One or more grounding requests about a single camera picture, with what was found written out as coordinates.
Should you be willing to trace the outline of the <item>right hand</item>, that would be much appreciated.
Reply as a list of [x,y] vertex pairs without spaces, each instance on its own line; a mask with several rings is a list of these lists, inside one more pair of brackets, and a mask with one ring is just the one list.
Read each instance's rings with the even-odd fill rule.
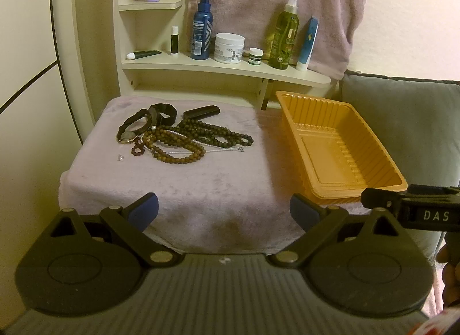
[[442,271],[442,280],[444,289],[442,299],[445,307],[459,306],[460,285],[459,285],[459,264],[454,265],[451,262],[450,251],[447,245],[444,245],[437,253],[436,261],[444,265]]

